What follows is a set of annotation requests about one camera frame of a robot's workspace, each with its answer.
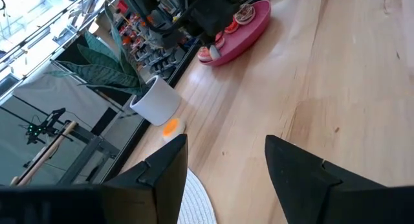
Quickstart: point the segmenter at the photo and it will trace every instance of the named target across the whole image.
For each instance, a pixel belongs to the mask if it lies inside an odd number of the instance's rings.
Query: white round mat
[[[187,170],[178,224],[217,224],[207,192],[190,169]]]

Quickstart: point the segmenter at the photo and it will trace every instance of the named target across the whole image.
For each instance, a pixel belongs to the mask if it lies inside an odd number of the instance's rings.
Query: wooden table
[[[414,0],[271,2],[250,50],[214,69],[195,59],[176,86],[189,167],[218,222],[286,222],[266,134],[384,185],[413,185]],[[160,132],[148,129],[124,170],[163,145]]]

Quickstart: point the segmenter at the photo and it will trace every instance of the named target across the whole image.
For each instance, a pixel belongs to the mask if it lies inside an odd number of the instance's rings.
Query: white flower pot
[[[144,97],[137,102],[135,96],[129,107],[151,124],[160,126],[173,116],[180,105],[181,97],[158,75],[150,78],[147,84],[154,80]]]

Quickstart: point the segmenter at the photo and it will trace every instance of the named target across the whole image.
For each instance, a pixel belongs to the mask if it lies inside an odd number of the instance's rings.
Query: black cable
[[[58,167],[58,166],[51,165],[50,163],[44,162],[44,164],[46,164],[46,165],[48,165],[48,166],[51,166],[51,167],[53,167],[53,168],[56,168],[56,169],[58,169],[58,170],[62,170],[62,171],[64,171],[64,172],[67,172],[67,170],[65,170],[65,169],[63,169],[63,168],[60,168],[60,167]]]
[[[78,120],[80,120],[82,123],[84,123],[86,126],[88,126],[88,127],[90,127],[91,129],[93,129],[92,128],[92,126],[90,126],[90,125],[88,125],[85,121],[83,121],[81,118],[79,118],[75,113],[73,113],[73,112],[71,112],[71,111],[67,111],[66,110],[66,112],[67,113],[70,113],[70,114],[72,114],[72,115],[74,115],[76,118],[78,118]]]
[[[6,17],[6,3],[5,0],[0,0],[2,7],[0,7],[0,10],[3,11],[3,17]]]
[[[172,26],[170,26],[170,28],[168,29],[158,29],[157,27],[154,27],[154,25],[152,25],[152,23],[150,23],[146,17],[146,15],[144,14],[144,11],[142,11],[142,9],[139,7],[139,5],[135,2],[135,0],[130,0],[131,4],[133,4],[133,6],[135,7],[136,11],[138,12],[138,14],[141,16],[141,18],[144,20],[146,26],[148,26],[149,29],[151,29],[153,32],[156,33],[170,33],[173,30],[176,30],[178,28],[181,27],[181,23],[187,18],[188,15],[191,14],[190,10],[193,10],[201,0],[195,0],[185,11],[184,13],[182,13],[182,15],[179,17],[179,19],[172,24]]]
[[[32,124],[33,124],[34,117],[36,117],[38,119],[39,123],[41,123],[40,118],[37,115],[33,115],[32,120],[31,120]]]
[[[5,0],[0,0],[2,7],[0,7],[0,10],[5,10],[6,9],[6,3]]]
[[[28,125],[24,126],[24,125],[22,125],[22,124],[18,124],[17,126],[19,126],[19,127],[21,127],[21,128],[24,128],[25,130],[27,130],[27,128],[26,128],[26,127],[27,127]]]

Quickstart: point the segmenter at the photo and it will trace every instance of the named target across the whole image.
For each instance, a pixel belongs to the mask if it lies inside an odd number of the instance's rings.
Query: pink tray
[[[232,34],[224,34],[226,42],[220,49],[221,57],[210,62],[201,62],[205,65],[219,66],[231,61],[251,46],[265,31],[270,21],[270,1],[258,1],[253,4],[256,16],[247,25],[240,25]]]

